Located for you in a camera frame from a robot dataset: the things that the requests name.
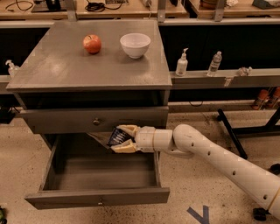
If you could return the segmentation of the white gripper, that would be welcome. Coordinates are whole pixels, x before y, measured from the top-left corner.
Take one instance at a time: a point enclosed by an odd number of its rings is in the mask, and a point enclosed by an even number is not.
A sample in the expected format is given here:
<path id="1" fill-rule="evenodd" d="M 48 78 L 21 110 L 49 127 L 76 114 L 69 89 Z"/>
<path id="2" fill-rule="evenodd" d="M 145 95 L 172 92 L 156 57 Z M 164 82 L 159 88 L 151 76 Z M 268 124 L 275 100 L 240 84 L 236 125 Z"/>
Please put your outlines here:
<path id="1" fill-rule="evenodd" d="M 131 139 L 111 147 L 111 149 L 115 153 L 135 153 L 137 150 L 144 152 L 144 153 L 150 153 L 154 151 L 153 146 L 153 138 L 154 138 L 154 127 L 148 127 L 144 126 L 140 128 L 136 125 L 118 125 L 116 127 L 122 137 L 134 137 L 135 138 L 135 144 Z"/>

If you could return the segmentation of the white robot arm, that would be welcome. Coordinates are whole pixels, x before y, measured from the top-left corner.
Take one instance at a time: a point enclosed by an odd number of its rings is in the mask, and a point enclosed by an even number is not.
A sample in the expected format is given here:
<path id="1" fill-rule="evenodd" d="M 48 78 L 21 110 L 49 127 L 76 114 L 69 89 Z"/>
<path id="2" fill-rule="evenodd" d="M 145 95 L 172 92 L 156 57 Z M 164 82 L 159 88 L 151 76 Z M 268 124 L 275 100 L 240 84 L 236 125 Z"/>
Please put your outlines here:
<path id="1" fill-rule="evenodd" d="M 210 141 L 188 124 L 180 124 L 175 129 L 119 125 L 114 128 L 108 145 L 116 153 L 162 151 L 179 156 L 199 155 L 280 219 L 280 178 Z"/>

